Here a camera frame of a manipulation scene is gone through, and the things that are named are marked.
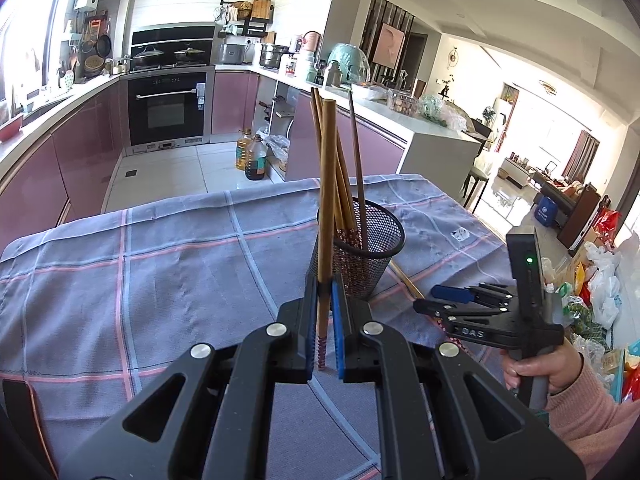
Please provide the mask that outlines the pink sleeve forearm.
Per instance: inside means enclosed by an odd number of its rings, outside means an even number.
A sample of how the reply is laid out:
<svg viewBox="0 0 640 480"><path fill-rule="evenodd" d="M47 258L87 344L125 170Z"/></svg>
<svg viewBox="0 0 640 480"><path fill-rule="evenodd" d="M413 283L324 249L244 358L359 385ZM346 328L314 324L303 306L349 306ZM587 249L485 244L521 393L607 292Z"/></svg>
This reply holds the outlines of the pink sleeve forearm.
<svg viewBox="0 0 640 480"><path fill-rule="evenodd" d="M572 382L549 398L551 429L580 458L588 479L639 478L639 402L617 403L583 356Z"/></svg>

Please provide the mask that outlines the right hand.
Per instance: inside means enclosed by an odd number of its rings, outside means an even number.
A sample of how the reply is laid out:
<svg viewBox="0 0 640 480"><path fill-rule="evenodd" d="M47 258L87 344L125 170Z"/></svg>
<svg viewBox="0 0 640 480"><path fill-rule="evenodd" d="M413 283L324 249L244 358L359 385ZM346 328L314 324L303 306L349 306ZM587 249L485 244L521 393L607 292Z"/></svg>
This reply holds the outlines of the right hand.
<svg viewBox="0 0 640 480"><path fill-rule="evenodd" d="M506 388L517 389L526 377L547 377L551 393L568 388L582 372L584 358L565 339L564 344L551 353L517 361L506 350L500 351L503 378Z"/></svg>

